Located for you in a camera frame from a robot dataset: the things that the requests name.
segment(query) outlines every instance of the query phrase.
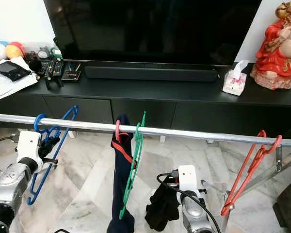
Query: green hanger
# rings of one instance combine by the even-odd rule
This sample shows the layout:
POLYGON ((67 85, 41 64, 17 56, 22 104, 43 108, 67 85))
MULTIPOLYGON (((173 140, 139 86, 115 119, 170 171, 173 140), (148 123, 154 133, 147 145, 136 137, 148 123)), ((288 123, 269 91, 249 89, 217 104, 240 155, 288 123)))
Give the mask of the green hanger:
MULTIPOLYGON (((144 111, 144 115, 142 117, 141 127, 145 126, 145 119, 146 119, 146 112, 144 111)), ((142 144, 143 144, 143 141, 144 141, 144 135, 142 133, 138 132, 139 126, 140 126, 140 122, 136 126, 136 133, 135 133, 136 147, 135 147, 134 156, 132 158, 131 167, 130 167, 130 173, 129 173, 129 177, 128 177, 128 180, 127 180, 126 189, 125 189, 125 193, 124 193, 124 197, 123 197, 124 206, 120 211, 119 219, 122 219, 123 215, 125 213, 126 204, 127 204, 127 201, 128 201, 129 195, 130 195, 130 191, 132 189, 132 184, 134 183, 134 180, 135 180, 135 177, 136 177, 136 174, 137 174, 137 170, 138 170, 138 166, 139 166, 139 163, 140 163, 140 160, 141 160, 141 150, 142 150, 142 144), (135 168, 135 173, 134 173, 134 175, 132 177, 132 171, 134 170, 134 164, 135 164, 136 160, 137 160, 137 164, 136 164, 136 168, 135 168)))

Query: blue hanger hook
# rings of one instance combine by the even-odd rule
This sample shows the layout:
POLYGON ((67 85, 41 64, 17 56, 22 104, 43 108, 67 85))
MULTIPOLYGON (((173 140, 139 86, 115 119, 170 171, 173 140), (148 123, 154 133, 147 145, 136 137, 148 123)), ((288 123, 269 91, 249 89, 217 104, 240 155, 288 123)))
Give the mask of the blue hanger hook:
MULTIPOLYGON (((63 118, 62 118, 62 120, 67 119, 67 117, 68 117, 71 113, 73 113, 73 115, 72 115, 72 117, 71 117, 71 120, 74 120, 74 119, 76 118, 77 114, 79 113, 79 107, 76 106, 76 105, 74 105, 72 108, 70 108, 70 109, 65 113, 65 115, 64 115, 63 118)), ((46 135, 46 137, 45 137, 45 142, 48 142, 48 138, 52 138, 52 136, 50 136, 50 134, 51 134, 54 130, 56 130, 56 132, 55 132, 55 134, 54 134, 54 137, 59 137, 59 135, 60 135, 60 128, 59 128, 59 126, 53 126, 50 130, 48 130, 48 129, 40 130, 39 127, 38 127, 38 124, 40 123, 40 120, 41 120, 41 119, 46 118, 46 117, 47 117, 47 115, 45 115, 45 114, 39 114, 39 115, 36 117, 35 121, 34 121, 33 128, 34 128, 34 130, 35 130, 36 132, 38 132, 38 133, 41 133, 41 134, 43 134, 43 133, 47 133, 47 135, 46 135)), ((65 140, 65 138, 66 138, 66 136, 67 136, 67 134, 68 134, 68 132, 69 132, 69 130, 70 130, 70 128, 66 128, 66 131, 65 131, 65 133, 64 133, 64 135, 63 135, 63 137, 62 137, 62 139, 60 140, 60 143, 59 143, 59 145, 58 145, 58 147, 57 147, 57 150, 56 150, 56 152, 55 152, 55 154, 54 154, 54 156, 53 156, 53 159, 56 159, 57 154, 58 154, 58 152, 59 152, 59 150, 60 150, 60 148, 61 148, 61 146, 62 146, 62 144, 63 144, 63 142, 64 142, 64 140, 65 140)), ((39 184, 39 187, 38 187, 37 191, 34 191, 34 184, 35 184, 35 181, 36 181, 36 178, 37 178, 38 173, 35 173, 35 174, 33 175, 32 183, 31 183, 31 186, 30 186, 30 193, 33 195, 33 198, 30 198, 30 197, 27 198, 27 204, 28 204, 28 205, 32 205, 32 204, 34 204, 35 200, 37 199, 37 197, 38 197, 38 195, 39 195, 39 193, 40 193, 40 191, 41 191, 41 189, 42 189, 42 186, 43 186, 43 184, 44 184, 46 178, 47 178, 48 175, 49 175, 49 172, 50 172, 52 166, 53 166, 53 164, 50 164, 50 165, 48 166, 48 168, 47 168, 47 170, 46 170, 46 172, 45 172, 45 174, 44 174, 44 176, 43 176, 43 178, 42 178, 42 181, 41 181, 40 184, 39 184)))

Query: cabinet door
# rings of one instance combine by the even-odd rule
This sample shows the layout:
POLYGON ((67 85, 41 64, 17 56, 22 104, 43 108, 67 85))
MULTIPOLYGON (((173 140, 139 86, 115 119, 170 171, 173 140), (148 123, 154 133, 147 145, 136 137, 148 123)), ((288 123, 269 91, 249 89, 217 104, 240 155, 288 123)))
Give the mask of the cabinet door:
POLYGON ((109 100, 92 100, 65 97, 44 97, 55 118, 62 118, 74 105, 80 109, 76 120, 112 124, 109 100))
POLYGON ((121 114, 129 117, 131 125, 141 122, 146 111, 145 125, 147 127, 170 128, 175 103, 147 100, 112 100, 114 121, 121 114))
MULTIPOLYGON (((0 114, 36 117, 40 113, 53 117, 42 96, 15 93, 0 100, 0 114)), ((0 127, 32 129, 33 125, 0 122, 0 127)))
POLYGON ((236 104, 177 103, 173 129, 275 137, 291 130, 291 108, 236 104))

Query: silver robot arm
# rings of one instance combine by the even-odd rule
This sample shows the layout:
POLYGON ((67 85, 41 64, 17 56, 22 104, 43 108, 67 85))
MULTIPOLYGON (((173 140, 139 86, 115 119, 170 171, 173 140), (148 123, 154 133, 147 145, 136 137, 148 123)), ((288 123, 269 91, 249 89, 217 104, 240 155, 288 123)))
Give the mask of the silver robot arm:
MULTIPOLYGON (((197 186, 195 167, 193 165, 179 166, 178 176, 179 190, 193 196, 206 207, 204 201, 206 190, 202 185, 197 186)), ((177 193, 177 198, 182 205, 183 225, 188 233, 215 233, 202 207, 184 194, 177 193)))
POLYGON ((38 153, 40 140, 40 133, 22 131, 17 146, 17 163, 0 173, 0 233, 9 232, 32 175, 43 166, 38 153))

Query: navy blue cloth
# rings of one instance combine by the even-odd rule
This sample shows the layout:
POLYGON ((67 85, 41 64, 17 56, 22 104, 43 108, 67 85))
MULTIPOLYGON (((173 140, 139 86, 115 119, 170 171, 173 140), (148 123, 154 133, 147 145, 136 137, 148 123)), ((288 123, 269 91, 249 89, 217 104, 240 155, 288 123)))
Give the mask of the navy blue cloth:
MULTIPOLYGON (((129 120, 126 115, 120 115, 118 120, 120 120, 121 125, 129 125, 129 120)), ((123 197, 132 162, 130 143, 132 138, 132 133, 121 133, 120 141, 117 141, 115 138, 115 133, 113 133, 111 147, 115 150, 115 170, 113 182, 112 220, 108 226, 107 233, 134 232, 135 219, 128 210, 125 211, 123 218, 121 220, 119 219, 120 211, 124 205, 123 197)))

